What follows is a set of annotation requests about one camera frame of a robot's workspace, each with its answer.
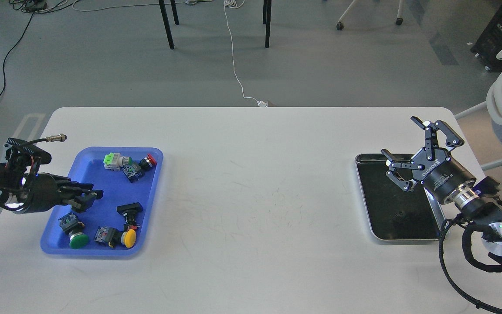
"black chair leg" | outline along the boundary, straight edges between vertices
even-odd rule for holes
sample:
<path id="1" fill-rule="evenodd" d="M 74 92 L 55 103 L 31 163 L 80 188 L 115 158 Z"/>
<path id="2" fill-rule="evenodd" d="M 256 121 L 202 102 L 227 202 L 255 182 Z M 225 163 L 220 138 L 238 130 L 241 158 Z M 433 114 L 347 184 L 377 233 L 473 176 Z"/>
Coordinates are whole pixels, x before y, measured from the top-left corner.
<path id="1" fill-rule="evenodd" d="M 177 18 L 177 8 L 176 8 L 176 2 L 175 0 L 170 0 L 171 4 L 172 4 L 172 12 L 173 12 L 173 22 L 176 24 L 176 25 L 179 25 L 180 24 L 180 20 Z"/>
<path id="2" fill-rule="evenodd" d="M 272 0 L 265 0 L 267 2 L 267 34 L 265 36 L 265 48 L 268 48 L 271 42 L 271 6 Z"/>
<path id="3" fill-rule="evenodd" d="M 160 5 L 160 12 L 162 12 L 162 20 L 164 21 L 164 28 L 166 29 L 166 36 L 168 36 L 168 44 L 170 45 L 170 49 L 173 49 L 173 38 L 172 31 L 170 30 L 170 22 L 168 20 L 168 14 L 166 13 L 166 5 L 164 4 L 164 0 L 158 0 Z"/>

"gray floor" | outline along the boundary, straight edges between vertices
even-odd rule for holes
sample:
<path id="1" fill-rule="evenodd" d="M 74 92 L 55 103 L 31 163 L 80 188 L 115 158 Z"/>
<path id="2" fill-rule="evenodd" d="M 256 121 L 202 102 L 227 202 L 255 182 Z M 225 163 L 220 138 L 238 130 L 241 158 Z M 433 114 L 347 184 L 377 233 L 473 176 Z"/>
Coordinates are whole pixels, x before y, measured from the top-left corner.
<path id="1" fill-rule="evenodd" d="M 398 0 L 363 0 L 337 31 L 350 2 L 274 0 L 268 49 L 263 1 L 228 10 L 246 95 L 280 107 L 441 106 L 453 113 L 484 101 L 498 73 L 484 70 L 469 43 L 500 0 L 407 0 L 402 26 L 394 24 Z M 83 0 L 78 8 L 134 3 Z M 175 50 L 158 6 L 34 16 L 6 63 L 0 158 L 7 137 L 39 137 L 60 107 L 255 106 L 243 99 L 232 72 L 221 0 L 178 4 L 178 11 L 179 26 L 170 12 Z M 0 1 L 0 89 L 3 58 L 29 17 Z M 485 111 L 460 122 L 480 162 L 502 156 Z M 502 167 L 488 174 L 502 182 Z"/>

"robotic hand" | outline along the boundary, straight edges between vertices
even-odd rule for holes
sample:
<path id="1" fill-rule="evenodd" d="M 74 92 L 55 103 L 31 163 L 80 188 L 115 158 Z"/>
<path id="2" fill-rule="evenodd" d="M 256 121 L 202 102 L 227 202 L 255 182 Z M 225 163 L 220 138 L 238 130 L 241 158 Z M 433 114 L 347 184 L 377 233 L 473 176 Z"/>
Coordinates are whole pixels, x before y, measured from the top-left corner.
<path id="1" fill-rule="evenodd" d="M 34 141 L 9 138 L 5 159 L 0 163 L 0 207 L 16 214 L 44 212 L 55 205 L 71 205 L 75 212 L 84 212 L 104 191 L 93 184 L 71 181 L 50 173 L 38 173 L 40 165 L 49 164 L 51 155 L 34 143 L 65 141 L 64 134 Z"/>
<path id="2" fill-rule="evenodd" d="M 443 259 L 444 236 L 453 225 L 464 227 L 462 236 L 462 250 L 466 260 L 474 267 L 486 272 L 502 272 L 502 201 L 498 195 L 499 183 L 491 177 L 486 177 L 478 184 L 476 178 L 458 161 L 451 151 L 464 145 L 464 141 L 453 131 L 447 123 L 437 120 L 422 122 L 417 117 L 411 118 L 414 123 L 425 131 L 425 146 L 410 160 L 399 160 L 388 150 L 381 153 L 387 157 L 387 177 L 403 191 L 412 191 L 420 183 L 440 204 L 454 202 L 460 210 L 455 219 L 447 219 L 441 226 L 439 253 L 444 273 L 457 292 L 468 301 L 492 312 L 498 308 L 483 304 L 462 291 L 450 278 Z M 439 147 L 437 131 L 446 135 L 447 148 Z M 405 180 L 399 171 L 412 171 L 411 180 Z M 482 233 L 482 242 L 489 251 L 488 256 L 499 265 L 486 265 L 478 262 L 471 250 L 471 235 L 473 232 Z"/>

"green terminal block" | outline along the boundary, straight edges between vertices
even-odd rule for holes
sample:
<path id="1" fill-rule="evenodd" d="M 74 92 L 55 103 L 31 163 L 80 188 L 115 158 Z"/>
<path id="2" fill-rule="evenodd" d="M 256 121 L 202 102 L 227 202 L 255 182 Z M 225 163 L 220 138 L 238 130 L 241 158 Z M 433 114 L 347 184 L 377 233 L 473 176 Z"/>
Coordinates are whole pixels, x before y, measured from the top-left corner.
<path id="1" fill-rule="evenodd" d="M 122 167 L 131 164 L 133 164 L 133 159 L 122 156 L 120 153 L 109 153 L 104 157 L 104 167 L 109 170 L 119 171 Z"/>

